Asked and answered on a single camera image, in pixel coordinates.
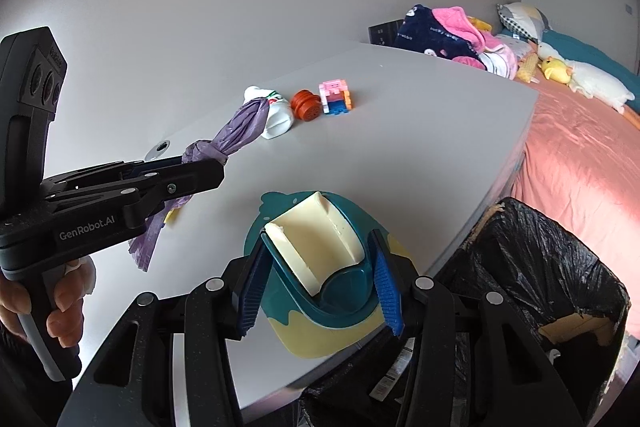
pile of clothes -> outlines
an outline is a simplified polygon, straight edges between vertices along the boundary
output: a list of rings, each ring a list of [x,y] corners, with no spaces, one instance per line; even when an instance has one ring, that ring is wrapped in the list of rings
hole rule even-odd
[[[518,71],[513,51],[487,30],[478,29],[459,6],[431,10],[417,4],[407,12],[394,47],[446,58],[511,80]]]

human hand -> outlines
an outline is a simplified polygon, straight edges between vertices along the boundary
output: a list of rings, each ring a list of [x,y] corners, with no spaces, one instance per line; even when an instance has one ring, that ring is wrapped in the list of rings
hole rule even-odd
[[[89,256],[67,263],[66,275],[58,281],[54,301],[58,309],[47,317],[47,331],[62,347],[75,346],[82,337],[82,298],[93,291],[95,266]],[[18,313],[31,313],[29,293],[20,283],[7,280],[0,271],[0,321],[14,335],[28,342]]]

white bottle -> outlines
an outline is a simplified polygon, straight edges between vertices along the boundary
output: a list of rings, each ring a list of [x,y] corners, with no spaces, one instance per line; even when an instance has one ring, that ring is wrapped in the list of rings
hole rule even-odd
[[[260,96],[269,101],[269,115],[267,116],[267,124],[264,126],[262,137],[270,140],[286,133],[293,125],[294,119],[289,102],[273,89],[260,89],[256,86],[250,86],[244,90],[244,103]]]

knotted purple plastic bag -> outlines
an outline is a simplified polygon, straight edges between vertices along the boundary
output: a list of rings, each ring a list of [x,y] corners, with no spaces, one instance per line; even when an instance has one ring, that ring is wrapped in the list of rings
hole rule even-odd
[[[222,165],[234,152],[254,141],[264,131],[269,114],[269,102],[266,98],[254,98],[245,103],[213,140],[198,140],[187,147],[182,155],[182,163],[197,162],[212,158]],[[191,196],[167,201],[164,209],[154,216],[146,218],[146,232],[129,241],[129,253],[143,271],[149,268],[160,230],[169,211],[180,208]]]

yellow duck plush toy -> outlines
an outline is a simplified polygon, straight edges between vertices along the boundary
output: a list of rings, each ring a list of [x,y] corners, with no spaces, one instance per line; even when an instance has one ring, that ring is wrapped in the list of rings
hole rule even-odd
[[[574,68],[567,67],[562,60],[553,57],[547,57],[543,60],[540,69],[547,80],[554,80],[560,84],[571,82],[571,75],[574,74]]]

